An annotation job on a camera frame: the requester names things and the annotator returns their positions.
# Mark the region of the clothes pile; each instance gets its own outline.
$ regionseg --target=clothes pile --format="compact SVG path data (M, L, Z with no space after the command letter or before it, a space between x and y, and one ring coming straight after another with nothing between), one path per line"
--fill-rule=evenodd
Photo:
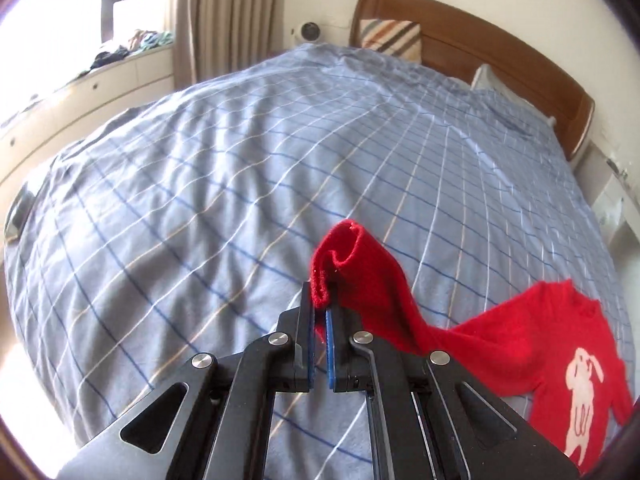
M173 42L174 35L169 31L156 32L155 30L140 30L137 28L129 40L129 51L132 54L136 54Z
M91 63L89 70L95 70L96 68L100 68L101 66L115 63L116 61L122 61L129 54L129 50L127 50L126 47L123 47L122 45L118 45L115 50L102 50L97 54L97 56L95 56L94 62Z
M335 225L311 262L311 295L320 312L329 284L341 306L360 313L364 329L401 351L447 351L499 396L533 392L529 423L581 472L596 462L612 408L625 424L632 399L600 303L571 280L539 282L450 330L428 325L402 268L364 227ZM324 338L324 327L317 330Z

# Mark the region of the drawer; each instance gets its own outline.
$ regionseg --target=drawer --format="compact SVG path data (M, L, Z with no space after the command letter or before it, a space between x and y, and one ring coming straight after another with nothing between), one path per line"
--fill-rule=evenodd
M4 217L14 197L20 190L20 186L22 186L28 174L39 164L57 155L60 150L72 142L84 139L92 134L112 117L127 108L156 101L165 95L169 95L173 91L174 78L166 77L113 100L107 105L78 119L63 130L57 133L52 132L47 139L44 138L45 136L42 136L42 142L39 142L34 149L29 151L23 150L22 154L24 156L21 156L20 160L14 160L11 168L2 167L4 171L4 178L0 181L0 218L2 218L2 222L4 222Z
M56 92L51 102L52 113L59 128L99 108L105 103L131 92L138 86L136 65L126 60L107 65L95 74Z
M138 86L144 86L174 73L174 60L172 48L163 48L148 54L140 54L135 60L138 71Z
M58 128L46 102L18 117L0 138L0 182L31 152L56 134Z

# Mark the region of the curtain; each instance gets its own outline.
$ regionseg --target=curtain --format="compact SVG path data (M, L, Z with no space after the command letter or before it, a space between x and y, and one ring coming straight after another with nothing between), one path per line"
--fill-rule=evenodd
M173 0L177 89L242 70L282 48L283 0Z

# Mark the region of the white wall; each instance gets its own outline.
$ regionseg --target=white wall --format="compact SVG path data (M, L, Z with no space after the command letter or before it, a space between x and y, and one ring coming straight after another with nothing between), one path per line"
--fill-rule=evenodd
M356 1L285 0L285 45L306 21L325 25L326 41L347 44ZM640 190L640 56L602 0L439 1L504 28L576 79L596 101L594 140Z

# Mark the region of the blue checkered duvet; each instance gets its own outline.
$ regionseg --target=blue checkered duvet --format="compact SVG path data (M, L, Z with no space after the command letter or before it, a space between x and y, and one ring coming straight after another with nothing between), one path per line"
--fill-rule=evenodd
M192 354L296 306L353 218L449 327L538 280L598 298L634 370L609 254L552 131L491 91L365 50L303 46L129 110L63 150L6 249L15 328L87 442ZM266 476L370 478L361 394L276 399ZM510 399L527 415L530 397Z

